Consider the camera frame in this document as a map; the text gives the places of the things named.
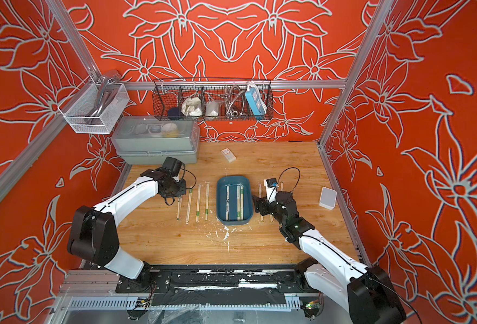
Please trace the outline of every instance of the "storage box lid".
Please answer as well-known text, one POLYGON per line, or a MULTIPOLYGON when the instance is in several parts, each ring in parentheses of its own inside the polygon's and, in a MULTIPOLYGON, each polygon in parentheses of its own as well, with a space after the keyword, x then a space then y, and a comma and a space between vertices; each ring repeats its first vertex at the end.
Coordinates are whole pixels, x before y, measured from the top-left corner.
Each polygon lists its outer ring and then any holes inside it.
POLYGON ((121 152, 121 151, 116 151, 116 153, 120 157, 155 157, 155 156, 171 156, 171 157, 176 157, 179 155, 192 155, 197 153, 199 143, 195 143, 195 149, 191 151, 172 151, 172 150, 166 150, 166 151, 135 151, 135 152, 121 152))
POLYGON ((193 120, 157 120, 153 116, 125 116, 114 131, 118 154, 194 152, 200 129, 193 120))

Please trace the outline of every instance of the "small white box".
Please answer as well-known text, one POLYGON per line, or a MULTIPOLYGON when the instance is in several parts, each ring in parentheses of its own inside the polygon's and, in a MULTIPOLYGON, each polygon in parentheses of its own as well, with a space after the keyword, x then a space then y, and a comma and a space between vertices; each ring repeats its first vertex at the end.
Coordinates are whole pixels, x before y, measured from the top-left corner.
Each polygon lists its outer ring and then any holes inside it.
POLYGON ((223 149, 222 151, 222 154, 224 154, 224 156, 226 157, 226 159, 228 160, 229 163, 235 161, 237 158, 235 157, 235 154, 233 154, 229 148, 225 148, 223 149))
POLYGON ((319 205, 326 208, 327 210, 332 210, 335 207, 335 198, 338 193, 335 190, 323 187, 321 189, 321 197, 319 198, 319 205))

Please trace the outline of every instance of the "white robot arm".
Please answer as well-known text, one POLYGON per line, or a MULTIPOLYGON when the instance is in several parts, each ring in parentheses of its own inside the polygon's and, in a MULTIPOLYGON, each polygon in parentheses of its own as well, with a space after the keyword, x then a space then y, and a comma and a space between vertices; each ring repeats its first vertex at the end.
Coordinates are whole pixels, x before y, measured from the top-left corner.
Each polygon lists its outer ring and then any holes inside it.
POLYGON ((167 198, 185 194, 186 181, 178 177, 182 165, 181 161, 168 157, 161 167, 143 172, 114 197, 94 207, 80 207, 74 214, 68 252, 132 279, 146 289, 150 266, 119 246, 116 228, 136 207, 157 193, 166 204, 167 198))
MULTIPOLYGON (((116 228, 136 207, 158 193, 166 204, 167 198, 185 194, 186 181, 178 178, 182 165, 168 157, 160 168, 142 173, 107 201, 80 207, 73 218, 68 252, 131 279, 135 291, 150 288, 151 266, 120 248, 116 228)), ((368 268, 327 241, 300 217, 292 192, 277 191, 276 179, 265 180, 264 185, 266 197, 252 196, 255 211, 272 214, 286 241, 313 257, 295 269, 297 284, 303 290, 316 289, 327 295, 350 314, 354 324, 394 324, 406 319, 398 297, 390 293, 391 281, 381 268, 368 268)))
POLYGON ((277 191, 275 178, 264 180, 264 185, 266 197, 253 196, 255 211, 273 215, 286 241, 312 256, 296 266, 300 287, 321 291, 344 308, 353 323, 401 323, 406 319, 393 285, 380 267, 369 268, 327 241, 300 217, 292 191, 277 191))

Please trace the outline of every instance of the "floral wall pattern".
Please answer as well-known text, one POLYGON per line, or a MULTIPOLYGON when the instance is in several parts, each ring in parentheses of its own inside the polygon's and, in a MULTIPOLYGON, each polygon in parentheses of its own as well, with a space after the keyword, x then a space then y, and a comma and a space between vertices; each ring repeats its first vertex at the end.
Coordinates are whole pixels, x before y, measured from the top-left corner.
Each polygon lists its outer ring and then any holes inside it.
POLYGON ((65 127, 4 198, 0 323, 45 320, 64 275, 80 264, 66 250, 74 211, 108 198, 122 164, 108 136, 65 127))
MULTIPOLYGON (((87 73, 40 0, 0 1, 0 174, 87 73)), ((108 136, 66 126, 0 204, 0 323, 45 320, 64 274, 78 206, 107 198, 122 160, 108 136)))
POLYGON ((0 1, 0 174, 86 77, 43 1, 0 1))
MULTIPOLYGON (((125 81, 330 80, 346 78, 377 1, 64 4, 102 73, 117 69, 125 81)), ((275 91, 273 120, 201 123, 202 140, 316 140, 338 95, 338 89, 275 91)), ((151 97, 131 91, 136 105, 125 112, 153 114, 151 97)))
POLYGON ((422 321, 477 323, 477 1, 395 1, 326 152, 422 321))

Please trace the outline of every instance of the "wooden tabletop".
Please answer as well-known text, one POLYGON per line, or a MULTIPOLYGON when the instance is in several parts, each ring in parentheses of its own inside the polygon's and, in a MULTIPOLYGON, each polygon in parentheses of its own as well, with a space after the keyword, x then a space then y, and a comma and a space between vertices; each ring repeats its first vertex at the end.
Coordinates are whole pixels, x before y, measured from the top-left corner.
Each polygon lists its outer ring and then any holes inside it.
MULTIPOLYGON (((301 179, 294 190, 294 199, 300 216, 313 224, 321 234, 346 254, 357 259, 352 240, 343 216, 336 207, 326 210, 319 206, 321 187, 331 188, 321 162, 316 144, 297 143, 200 143, 198 162, 186 169, 203 184, 201 211, 206 204, 206 184, 210 183, 209 219, 203 213, 196 223, 197 188, 195 186, 186 224, 188 194, 182 199, 181 219, 177 220, 177 202, 166 206, 163 198, 148 199, 128 215, 119 225, 119 242, 131 255, 151 264, 288 264, 298 263, 308 257, 293 244, 285 242, 279 224, 260 214, 254 214, 246 225, 228 226, 216 218, 216 182, 225 176, 242 175, 249 179, 251 192, 258 195, 258 183, 267 178, 278 178, 290 166, 301 171, 301 179), (236 156, 229 163, 222 153, 228 147, 236 156)), ((139 175, 157 165, 132 166, 125 186, 139 175)), ((290 191, 298 178, 296 170, 284 173, 281 181, 285 191, 290 191)), ((187 187, 194 184, 186 174, 187 187)))

